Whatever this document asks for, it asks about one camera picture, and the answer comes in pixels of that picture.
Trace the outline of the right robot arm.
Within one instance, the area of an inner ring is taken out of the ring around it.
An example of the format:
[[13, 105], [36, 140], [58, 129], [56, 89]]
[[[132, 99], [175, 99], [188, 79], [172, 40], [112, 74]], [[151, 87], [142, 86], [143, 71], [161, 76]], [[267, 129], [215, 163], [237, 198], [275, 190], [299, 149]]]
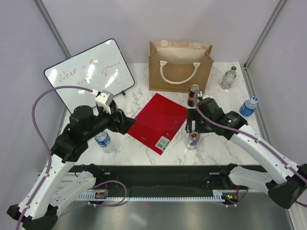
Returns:
[[188, 97], [187, 133], [215, 133], [233, 142], [253, 159], [265, 172], [248, 170], [229, 164], [221, 172], [224, 188], [242, 185], [267, 194], [282, 208], [289, 209], [307, 189], [307, 166], [298, 165], [282, 155], [260, 137], [247, 120], [235, 111], [224, 113], [209, 95]]

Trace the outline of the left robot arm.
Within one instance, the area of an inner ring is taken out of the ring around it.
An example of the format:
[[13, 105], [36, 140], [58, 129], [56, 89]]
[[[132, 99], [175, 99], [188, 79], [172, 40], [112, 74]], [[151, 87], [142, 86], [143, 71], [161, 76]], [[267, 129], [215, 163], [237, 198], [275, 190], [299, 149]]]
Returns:
[[63, 133], [56, 138], [43, 172], [27, 197], [18, 205], [8, 208], [7, 214], [18, 221], [17, 226], [25, 230], [52, 229], [63, 211], [83, 192], [105, 184], [102, 170], [90, 164], [68, 186], [58, 191], [62, 179], [88, 149], [88, 141], [109, 129], [126, 134], [136, 120], [126, 117], [123, 110], [107, 113], [99, 108], [82, 105], [70, 115], [70, 122]]

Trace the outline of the dark tall beverage can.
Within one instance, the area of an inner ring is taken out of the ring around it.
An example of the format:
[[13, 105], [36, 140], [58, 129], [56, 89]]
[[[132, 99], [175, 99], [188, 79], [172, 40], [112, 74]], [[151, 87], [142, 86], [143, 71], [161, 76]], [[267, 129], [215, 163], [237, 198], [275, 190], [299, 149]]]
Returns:
[[194, 107], [193, 99], [195, 94], [197, 95], [197, 97], [200, 96], [200, 87], [197, 84], [193, 84], [189, 88], [188, 101], [187, 101], [188, 107]]

